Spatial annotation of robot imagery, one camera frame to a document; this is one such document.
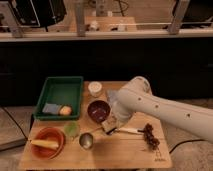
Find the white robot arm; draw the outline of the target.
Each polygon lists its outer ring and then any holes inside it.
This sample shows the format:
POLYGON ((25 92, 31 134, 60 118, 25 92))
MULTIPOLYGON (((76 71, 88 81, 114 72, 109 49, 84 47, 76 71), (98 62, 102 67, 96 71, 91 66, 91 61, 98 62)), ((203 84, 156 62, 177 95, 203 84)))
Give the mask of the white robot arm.
POLYGON ((116 93, 112 112, 127 123, 135 112, 143 112, 213 143, 213 109, 180 103, 154 96, 142 76, 136 76, 116 93))

